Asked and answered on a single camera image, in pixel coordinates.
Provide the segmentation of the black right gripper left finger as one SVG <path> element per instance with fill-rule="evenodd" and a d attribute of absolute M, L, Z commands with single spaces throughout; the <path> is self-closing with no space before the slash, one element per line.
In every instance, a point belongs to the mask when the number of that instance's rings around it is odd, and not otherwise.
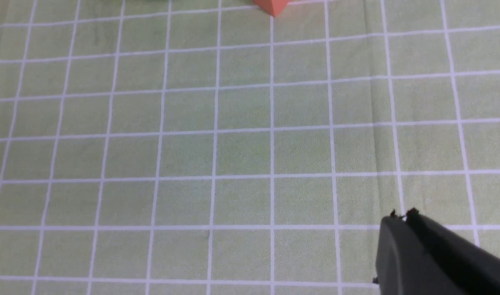
<path fill-rule="evenodd" d="M 406 214 L 395 210 L 380 222 L 375 271 L 381 295 L 465 295 L 425 253 Z"/>

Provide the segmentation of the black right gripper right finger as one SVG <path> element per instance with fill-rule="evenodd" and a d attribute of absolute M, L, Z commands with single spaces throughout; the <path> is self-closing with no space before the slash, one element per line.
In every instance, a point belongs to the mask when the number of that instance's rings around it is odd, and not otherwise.
<path fill-rule="evenodd" d="M 500 295 L 500 258 L 441 226 L 419 210 L 406 224 L 447 277 L 466 295 Z"/>

